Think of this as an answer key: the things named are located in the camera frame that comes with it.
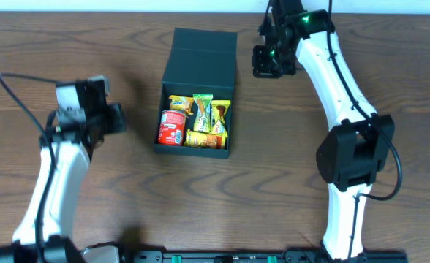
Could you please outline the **red Pringles can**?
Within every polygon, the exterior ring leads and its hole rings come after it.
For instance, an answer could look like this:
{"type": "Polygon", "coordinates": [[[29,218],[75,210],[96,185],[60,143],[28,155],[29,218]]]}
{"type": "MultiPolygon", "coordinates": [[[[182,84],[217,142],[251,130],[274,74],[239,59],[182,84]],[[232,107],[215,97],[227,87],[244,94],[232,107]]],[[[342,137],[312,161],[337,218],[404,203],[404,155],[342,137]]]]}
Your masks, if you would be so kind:
{"type": "Polygon", "coordinates": [[[186,114],[181,111],[164,110],[159,125],[158,143],[181,146],[186,119],[186,114]]]}

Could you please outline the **black gift box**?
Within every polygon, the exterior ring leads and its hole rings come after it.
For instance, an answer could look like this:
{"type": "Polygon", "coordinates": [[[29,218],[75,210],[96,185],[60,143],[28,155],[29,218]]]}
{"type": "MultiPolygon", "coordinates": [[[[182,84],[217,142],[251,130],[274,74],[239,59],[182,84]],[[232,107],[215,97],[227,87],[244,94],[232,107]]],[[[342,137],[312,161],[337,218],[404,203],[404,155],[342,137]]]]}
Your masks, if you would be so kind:
{"type": "Polygon", "coordinates": [[[162,78],[157,153],[229,156],[236,48],[234,32],[175,29],[162,78]]]}

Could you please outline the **orange yellow snack packet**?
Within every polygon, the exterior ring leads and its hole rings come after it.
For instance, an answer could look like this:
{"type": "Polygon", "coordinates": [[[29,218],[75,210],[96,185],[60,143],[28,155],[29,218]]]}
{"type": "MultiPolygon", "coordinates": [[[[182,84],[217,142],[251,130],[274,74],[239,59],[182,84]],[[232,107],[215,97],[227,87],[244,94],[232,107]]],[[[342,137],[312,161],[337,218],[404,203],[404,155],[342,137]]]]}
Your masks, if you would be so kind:
{"type": "Polygon", "coordinates": [[[207,134],[188,129],[184,146],[191,148],[224,149],[226,140],[226,132],[221,134],[207,134]]]}

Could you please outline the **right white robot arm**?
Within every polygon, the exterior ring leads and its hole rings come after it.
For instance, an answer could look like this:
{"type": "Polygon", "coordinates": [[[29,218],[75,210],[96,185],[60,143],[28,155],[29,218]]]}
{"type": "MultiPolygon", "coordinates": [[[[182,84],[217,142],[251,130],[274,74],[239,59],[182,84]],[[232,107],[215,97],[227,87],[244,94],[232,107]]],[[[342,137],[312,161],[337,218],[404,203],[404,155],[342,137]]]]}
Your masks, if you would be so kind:
{"type": "Polygon", "coordinates": [[[366,252],[361,230],[366,201],[389,153],[392,117],[378,115],[361,93],[341,52],[326,10],[307,12],[299,1],[267,7],[258,29],[264,45],[253,49],[255,77],[294,75],[300,64],[310,77],[328,122],[316,152],[317,169],[328,185],[328,223],[316,262],[406,262],[399,252],[366,252]]]}

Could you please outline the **yellow brown chocolate packet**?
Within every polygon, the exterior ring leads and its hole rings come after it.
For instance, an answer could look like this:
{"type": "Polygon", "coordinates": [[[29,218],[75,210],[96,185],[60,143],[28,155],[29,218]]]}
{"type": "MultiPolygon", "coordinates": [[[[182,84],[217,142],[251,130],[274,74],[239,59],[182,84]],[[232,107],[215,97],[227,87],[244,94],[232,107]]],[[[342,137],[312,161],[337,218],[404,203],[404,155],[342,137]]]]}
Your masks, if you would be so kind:
{"type": "Polygon", "coordinates": [[[230,100],[213,100],[211,102],[211,134],[227,133],[225,116],[230,105],[230,100]]]}

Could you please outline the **yellow biscuit packet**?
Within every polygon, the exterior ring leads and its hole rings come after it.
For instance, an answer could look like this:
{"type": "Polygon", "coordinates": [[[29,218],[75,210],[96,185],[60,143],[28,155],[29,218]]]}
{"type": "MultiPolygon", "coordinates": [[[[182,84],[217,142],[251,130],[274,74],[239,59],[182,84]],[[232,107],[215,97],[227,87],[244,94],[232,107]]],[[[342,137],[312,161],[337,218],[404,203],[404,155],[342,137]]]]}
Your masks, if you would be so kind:
{"type": "Polygon", "coordinates": [[[181,111],[187,115],[192,115],[192,104],[194,102],[193,97],[171,95],[170,99],[170,109],[181,111]]]}

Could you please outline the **green yellow snack packet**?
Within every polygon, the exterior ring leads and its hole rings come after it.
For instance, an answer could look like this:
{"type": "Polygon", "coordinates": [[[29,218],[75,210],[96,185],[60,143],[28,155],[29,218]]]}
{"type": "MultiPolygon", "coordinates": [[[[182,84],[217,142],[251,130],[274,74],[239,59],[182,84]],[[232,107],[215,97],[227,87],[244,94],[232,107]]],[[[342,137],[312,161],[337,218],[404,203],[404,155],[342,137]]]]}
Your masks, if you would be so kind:
{"type": "Polygon", "coordinates": [[[211,101],[212,94],[194,94],[194,101],[198,111],[193,129],[196,132],[209,133],[211,130],[211,101]]]}

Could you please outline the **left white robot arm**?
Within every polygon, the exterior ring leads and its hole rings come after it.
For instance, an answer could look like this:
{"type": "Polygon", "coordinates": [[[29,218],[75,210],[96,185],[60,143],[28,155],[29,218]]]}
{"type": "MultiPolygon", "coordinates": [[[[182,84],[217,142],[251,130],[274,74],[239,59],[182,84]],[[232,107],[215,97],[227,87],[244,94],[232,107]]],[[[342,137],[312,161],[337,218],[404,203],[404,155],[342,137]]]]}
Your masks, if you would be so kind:
{"type": "Polygon", "coordinates": [[[101,243],[83,251],[72,241],[80,186],[87,175],[95,143],[126,128],[121,105],[109,104],[87,124],[53,129],[42,143],[41,168],[29,208],[12,243],[0,246],[0,262],[124,262],[116,243],[101,243]]]}

